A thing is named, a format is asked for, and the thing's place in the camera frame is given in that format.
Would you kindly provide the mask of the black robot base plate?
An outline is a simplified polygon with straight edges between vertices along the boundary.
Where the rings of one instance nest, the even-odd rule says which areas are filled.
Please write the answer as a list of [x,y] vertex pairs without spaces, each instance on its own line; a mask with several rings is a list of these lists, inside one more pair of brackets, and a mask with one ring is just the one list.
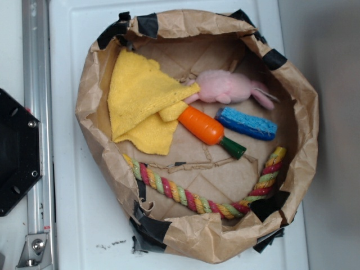
[[1,90],[1,216],[42,176],[39,120]]

